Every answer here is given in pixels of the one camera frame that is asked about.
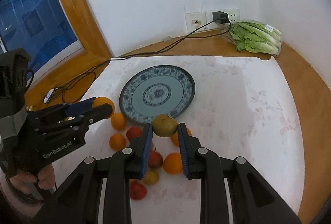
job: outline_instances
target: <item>white table surface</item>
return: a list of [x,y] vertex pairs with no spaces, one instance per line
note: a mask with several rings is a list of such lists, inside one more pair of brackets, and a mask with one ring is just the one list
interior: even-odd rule
[[[219,156],[245,157],[298,213],[305,178],[302,133],[291,91],[275,59],[162,56],[114,61],[83,100],[105,96],[120,112],[124,85],[138,72],[159,64],[187,70],[196,83],[193,102],[177,121],[185,122],[202,146]],[[54,163],[57,184],[85,157],[112,156],[108,140],[116,132],[110,120],[93,124],[86,145]],[[169,138],[154,135],[153,143],[164,158],[179,152]],[[147,189],[144,200],[131,201],[132,223],[199,223],[198,180],[170,176],[160,169],[159,183]]]

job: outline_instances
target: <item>orange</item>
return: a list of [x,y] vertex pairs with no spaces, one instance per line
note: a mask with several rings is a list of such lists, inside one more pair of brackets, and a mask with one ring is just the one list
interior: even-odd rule
[[92,103],[92,108],[101,106],[103,104],[109,104],[112,106],[112,108],[113,108],[112,114],[109,117],[107,117],[107,118],[111,118],[115,111],[115,105],[114,105],[113,101],[108,99],[107,97],[98,97],[97,99],[95,99]]
[[109,146],[116,151],[122,150],[125,148],[126,141],[123,135],[121,134],[114,134],[109,139]]
[[[191,136],[192,135],[192,132],[189,128],[187,128],[187,132],[188,132],[188,135]],[[179,143],[178,143],[178,133],[176,132],[174,135],[172,135],[170,137],[171,141],[174,143],[175,146],[178,146],[179,147]]]
[[183,170],[182,158],[180,154],[169,154],[163,162],[163,169],[171,175],[180,173]]
[[117,131],[123,131],[126,127],[126,120],[122,113],[115,113],[110,121]]

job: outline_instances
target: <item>power adapter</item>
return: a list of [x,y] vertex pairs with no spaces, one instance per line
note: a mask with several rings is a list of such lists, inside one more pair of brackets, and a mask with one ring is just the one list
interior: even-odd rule
[[214,11],[212,18],[216,24],[227,24],[229,23],[229,14],[222,11]]

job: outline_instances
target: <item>blue window glass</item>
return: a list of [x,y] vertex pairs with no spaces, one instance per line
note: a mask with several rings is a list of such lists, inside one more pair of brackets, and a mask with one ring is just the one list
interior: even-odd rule
[[0,0],[0,36],[7,51],[29,53],[34,72],[77,41],[59,0]]

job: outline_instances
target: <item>electrical outlet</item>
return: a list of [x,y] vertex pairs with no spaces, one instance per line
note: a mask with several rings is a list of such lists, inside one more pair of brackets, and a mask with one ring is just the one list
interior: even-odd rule
[[[185,18],[186,18],[187,31],[189,33],[193,32],[194,30],[198,29],[199,27],[207,24],[205,12],[186,13]],[[206,31],[206,30],[207,30],[207,26],[204,28],[201,28],[197,32]]]
[[[240,20],[240,13],[239,13],[239,9],[233,9],[233,10],[212,10],[212,11],[206,11],[206,21],[210,22],[213,20],[212,18],[212,13],[215,11],[222,11],[222,12],[226,12],[227,14],[229,14],[229,21],[234,24],[236,22],[238,22]],[[210,25],[208,25],[208,30],[212,30],[212,29],[216,29],[216,28],[224,28],[224,25],[218,25],[216,23],[212,23]]]

